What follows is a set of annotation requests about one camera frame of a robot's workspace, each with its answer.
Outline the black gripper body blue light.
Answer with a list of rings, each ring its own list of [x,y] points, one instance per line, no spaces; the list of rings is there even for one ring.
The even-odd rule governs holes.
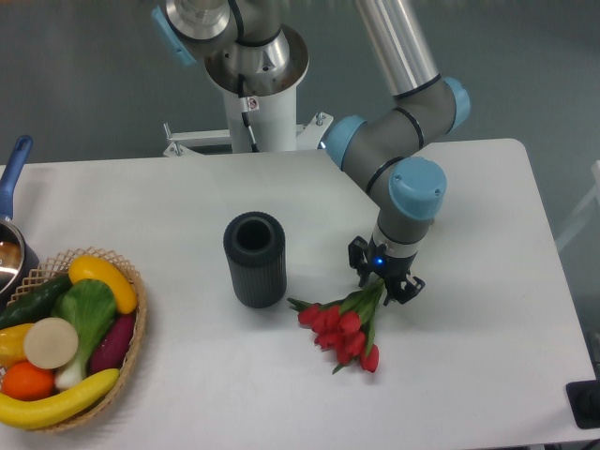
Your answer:
[[[407,280],[416,254],[407,257],[391,256],[384,244],[370,243],[367,248],[367,269],[385,282],[398,283]]]

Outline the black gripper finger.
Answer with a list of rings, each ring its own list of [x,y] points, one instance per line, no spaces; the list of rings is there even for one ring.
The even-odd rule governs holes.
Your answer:
[[[395,301],[404,305],[416,297],[426,286],[423,279],[412,274],[403,277],[388,277],[385,282],[386,296],[383,304]]]
[[[361,236],[356,236],[348,245],[349,265],[359,276],[358,286],[364,288],[368,283],[372,267],[368,258],[368,242]]]

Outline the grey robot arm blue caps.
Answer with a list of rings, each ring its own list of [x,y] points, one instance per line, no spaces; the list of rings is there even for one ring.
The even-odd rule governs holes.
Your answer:
[[[443,170],[419,152],[461,125],[471,102],[436,68],[409,2],[356,7],[395,106],[374,122],[339,120],[318,145],[379,207],[370,238],[349,245],[350,266],[362,280],[379,276],[387,299],[403,304],[424,288],[412,264],[446,190]],[[221,90],[235,153],[298,148],[295,89],[308,50],[281,21],[278,2],[164,1],[152,17],[179,60],[203,61]]]

